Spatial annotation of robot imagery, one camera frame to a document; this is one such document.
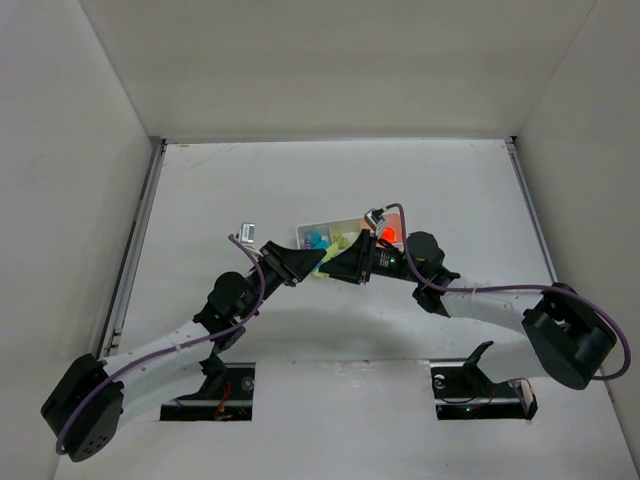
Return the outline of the teal frog lego brick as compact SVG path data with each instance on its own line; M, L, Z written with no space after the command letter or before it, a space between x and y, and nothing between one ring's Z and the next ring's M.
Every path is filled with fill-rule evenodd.
M305 249L326 249L327 242L321 233L311 231L305 234L303 247Z

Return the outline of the orange round lego dish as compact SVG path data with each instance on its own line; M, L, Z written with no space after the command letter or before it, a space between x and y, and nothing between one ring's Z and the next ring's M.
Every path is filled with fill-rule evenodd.
M384 229L380 240L392 245L400 245L403 241L402 233L403 231L400 227L387 226Z

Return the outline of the white divided plastic tray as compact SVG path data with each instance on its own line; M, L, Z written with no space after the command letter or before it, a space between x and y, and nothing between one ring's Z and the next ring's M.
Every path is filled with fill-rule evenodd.
M386 227L394 226L400 227L402 229L400 216L398 213L385 213L384 216L387 221ZM305 249L303 247L303 241L304 236L307 232L317 231L321 233L323 237L328 239L330 239L332 235L342 234L350 242L351 246L362 230L371 231L366 225L363 218L348 218L336 221L300 225L295 229L297 248Z

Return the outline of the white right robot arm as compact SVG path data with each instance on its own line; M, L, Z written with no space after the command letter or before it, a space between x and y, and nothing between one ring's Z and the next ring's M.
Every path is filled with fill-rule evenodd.
M353 284L364 284L373 275L413 282L412 296L428 313L517 333L517 340L509 344L481 343L476 366L494 383L547 376L583 390L617 342L614 331L566 285L494 291L445 268L444 251L433 235L414 232L408 247L403 252L391 244L378 245L364 230L319 270Z

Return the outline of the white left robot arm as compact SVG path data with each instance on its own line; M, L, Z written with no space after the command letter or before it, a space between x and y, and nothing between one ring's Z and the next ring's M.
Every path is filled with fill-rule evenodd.
M324 256L322 249L289 249L269 241L249 258L248 274L221 274L203 308L171 333L116 356L77 357L40 410L56 437L56 453L73 462L95 455L144 388L231 348L270 295L303 281Z

